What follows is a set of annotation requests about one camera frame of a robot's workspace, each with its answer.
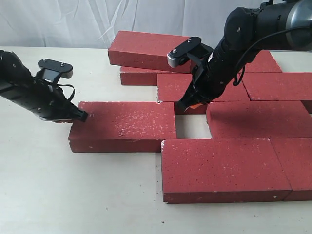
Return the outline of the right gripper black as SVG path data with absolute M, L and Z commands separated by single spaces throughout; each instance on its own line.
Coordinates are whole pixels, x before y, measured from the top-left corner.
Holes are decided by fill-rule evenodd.
M 256 50 L 249 52 L 230 49 L 225 39 L 205 58 L 193 76 L 185 95 L 175 104 L 181 112 L 194 112 L 207 107 L 207 103 L 219 98 L 226 86 L 237 86 L 245 73 L 245 66 L 256 57 Z

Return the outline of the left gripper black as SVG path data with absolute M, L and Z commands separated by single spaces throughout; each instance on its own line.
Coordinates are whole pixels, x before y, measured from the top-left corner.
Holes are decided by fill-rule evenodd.
M 85 122 L 88 118 L 71 102 L 74 93 L 66 98 L 58 83 L 33 76 L 14 52 L 0 52 L 0 96 L 46 121 Z

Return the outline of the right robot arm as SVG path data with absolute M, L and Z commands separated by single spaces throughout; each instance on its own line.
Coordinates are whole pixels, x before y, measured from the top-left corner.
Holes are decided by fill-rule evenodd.
M 182 111 L 209 104 L 231 83 L 237 86 L 245 67 L 262 50 L 310 51 L 312 3 L 309 0 L 264 2 L 259 8 L 238 7 L 227 17 L 224 35 L 215 48 L 190 37 L 171 50 L 168 64 L 175 68 L 188 61 L 192 81 L 178 101 Z

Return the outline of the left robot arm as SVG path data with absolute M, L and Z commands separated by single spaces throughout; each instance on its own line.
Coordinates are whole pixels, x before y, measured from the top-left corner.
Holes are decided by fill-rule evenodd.
M 85 122 L 88 114 L 72 103 L 73 94 L 66 98 L 60 78 L 70 79 L 72 65 L 52 59 L 41 59 L 35 76 L 14 53 L 0 52 L 0 95 L 30 111 L 44 121 Z

